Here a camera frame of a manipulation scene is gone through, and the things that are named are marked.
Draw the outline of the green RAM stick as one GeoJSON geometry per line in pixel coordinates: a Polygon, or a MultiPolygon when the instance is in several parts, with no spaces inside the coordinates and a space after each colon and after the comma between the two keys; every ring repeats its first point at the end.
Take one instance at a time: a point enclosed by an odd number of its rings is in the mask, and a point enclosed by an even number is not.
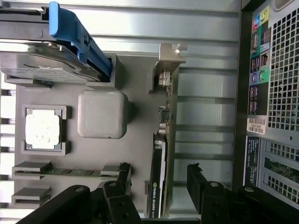
{"type": "Polygon", "coordinates": [[[118,171],[100,171],[100,170],[85,170],[85,169],[69,169],[69,168],[52,168],[43,170],[40,172],[37,171],[14,171],[15,176],[71,176],[71,177],[92,177],[92,178],[114,178],[119,172],[118,171]]]}

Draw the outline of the grey parts rack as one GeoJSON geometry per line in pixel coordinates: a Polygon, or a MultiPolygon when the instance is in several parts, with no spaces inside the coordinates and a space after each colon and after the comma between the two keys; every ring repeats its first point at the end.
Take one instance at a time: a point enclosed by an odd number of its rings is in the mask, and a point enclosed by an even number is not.
{"type": "Polygon", "coordinates": [[[78,134],[78,97],[87,90],[84,84],[53,84],[45,87],[16,87],[15,97],[4,97],[1,106],[16,116],[15,133],[1,138],[1,169],[25,163],[49,162],[55,168],[98,171],[105,165],[122,162],[132,166],[133,201],[138,210],[145,207],[145,181],[150,178],[153,134],[159,127],[158,108],[165,104],[165,93],[148,93],[149,77],[158,58],[111,54],[116,65],[116,83],[110,90],[120,90],[129,99],[129,124],[126,134],[118,140],[83,138],[78,134]],[[22,152],[25,139],[25,106],[66,106],[71,116],[66,121],[65,138],[68,153],[22,152]]]}

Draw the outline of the white barcode sticker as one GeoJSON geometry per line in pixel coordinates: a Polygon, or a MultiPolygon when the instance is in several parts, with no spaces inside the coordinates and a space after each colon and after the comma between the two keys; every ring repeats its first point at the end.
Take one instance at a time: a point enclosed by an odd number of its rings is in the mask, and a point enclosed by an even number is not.
{"type": "Polygon", "coordinates": [[[263,118],[247,118],[247,132],[265,135],[267,122],[263,118]]]}

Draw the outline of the silver CPU chip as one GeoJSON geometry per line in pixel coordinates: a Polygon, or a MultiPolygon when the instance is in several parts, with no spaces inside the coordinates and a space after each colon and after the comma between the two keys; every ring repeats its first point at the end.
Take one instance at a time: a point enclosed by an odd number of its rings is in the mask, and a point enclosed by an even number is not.
{"type": "Polygon", "coordinates": [[[27,109],[25,117],[25,149],[60,151],[61,119],[55,110],[27,109]]]}

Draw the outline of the open grey PC case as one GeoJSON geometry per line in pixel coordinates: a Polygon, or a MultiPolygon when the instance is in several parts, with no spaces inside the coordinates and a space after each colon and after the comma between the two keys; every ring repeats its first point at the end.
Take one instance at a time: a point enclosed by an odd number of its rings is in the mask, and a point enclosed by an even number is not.
{"type": "Polygon", "coordinates": [[[258,0],[252,12],[245,184],[299,199],[299,0],[258,0]]]}

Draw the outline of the silver hard disk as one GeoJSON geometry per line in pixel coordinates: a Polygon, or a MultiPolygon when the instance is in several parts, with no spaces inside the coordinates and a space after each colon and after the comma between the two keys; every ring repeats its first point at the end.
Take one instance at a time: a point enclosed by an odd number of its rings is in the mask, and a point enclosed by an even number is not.
{"type": "Polygon", "coordinates": [[[0,72],[49,83],[110,81],[65,46],[52,42],[0,39],[0,72]]]}

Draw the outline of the dark metal profile rail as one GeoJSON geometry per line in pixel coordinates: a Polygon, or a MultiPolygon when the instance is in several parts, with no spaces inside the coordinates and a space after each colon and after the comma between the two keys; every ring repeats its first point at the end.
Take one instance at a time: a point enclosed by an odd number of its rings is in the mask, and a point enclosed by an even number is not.
{"type": "Polygon", "coordinates": [[[49,35],[49,8],[0,8],[0,39],[55,41],[49,35]]]}

